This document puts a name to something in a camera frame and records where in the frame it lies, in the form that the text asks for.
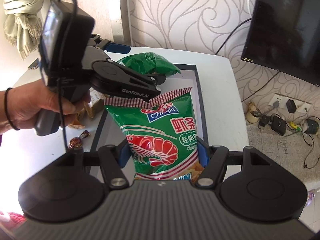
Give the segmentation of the person's left hand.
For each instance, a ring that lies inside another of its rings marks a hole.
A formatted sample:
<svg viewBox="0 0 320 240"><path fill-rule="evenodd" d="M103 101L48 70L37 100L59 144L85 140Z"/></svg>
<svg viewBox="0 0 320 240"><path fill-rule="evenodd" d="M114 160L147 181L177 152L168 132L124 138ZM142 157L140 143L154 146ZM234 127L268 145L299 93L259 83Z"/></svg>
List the person's left hand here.
<svg viewBox="0 0 320 240"><path fill-rule="evenodd" d="M12 129L4 113L4 93L1 91L1 134ZM46 88L42 80L27 83L9 91L8 111L17 128L33 128L41 109L59 112L57 94Z"/></svg>

